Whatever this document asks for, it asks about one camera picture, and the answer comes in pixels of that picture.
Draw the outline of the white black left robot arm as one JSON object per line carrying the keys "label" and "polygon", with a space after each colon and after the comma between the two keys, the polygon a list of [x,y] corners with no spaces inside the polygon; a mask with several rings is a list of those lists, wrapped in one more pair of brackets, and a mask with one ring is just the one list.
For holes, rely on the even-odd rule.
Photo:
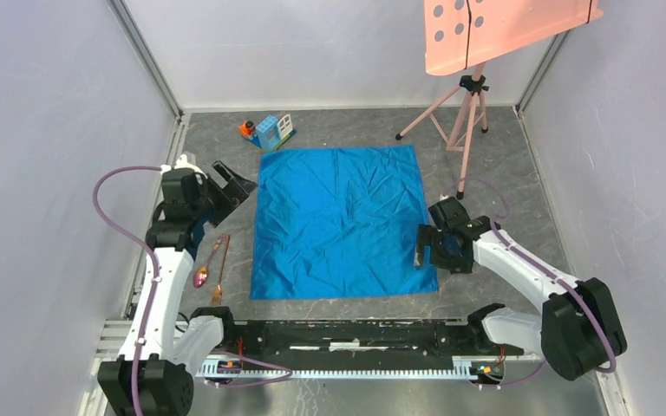
{"label": "white black left robot arm", "polygon": [[95,184],[92,202],[101,219],[137,243],[146,254],[146,271],[131,327],[116,358],[104,361],[98,384],[117,415],[186,415],[194,396],[194,379],[214,350],[238,346],[238,331],[227,307],[197,308],[187,327],[175,333],[180,301],[197,258],[207,224],[217,226],[245,202],[257,184],[216,161],[219,185],[181,155],[173,165],[152,167],[160,174],[161,201],[144,237],[118,225],[101,208],[101,186],[129,172],[120,167]]}

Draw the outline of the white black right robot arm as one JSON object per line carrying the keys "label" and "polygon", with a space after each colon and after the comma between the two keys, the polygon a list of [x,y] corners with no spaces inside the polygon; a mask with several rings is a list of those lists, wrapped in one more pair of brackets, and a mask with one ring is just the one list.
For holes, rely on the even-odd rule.
{"label": "white black right robot arm", "polygon": [[488,216],[471,217],[455,197],[428,209],[431,225],[417,230],[415,265],[452,274],[482,266],[523,295],[537,312],[493,303],[468,318],[467,345],[487,354],[499,344],[541,356],[565,380],[589,372],[611,374],[628,344],[611,290],[600,279],[581,280],[519,244]]}

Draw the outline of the blue cloth napkin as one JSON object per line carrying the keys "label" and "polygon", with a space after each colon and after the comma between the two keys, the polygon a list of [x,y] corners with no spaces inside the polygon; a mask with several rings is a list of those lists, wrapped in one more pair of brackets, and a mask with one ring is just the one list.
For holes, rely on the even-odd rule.
{"label": "blue cloth napkin", "polygon": [[291,149],[258,175],[250,296],[311,300],[435,292],[415,265],[428,222],[412,146]]}

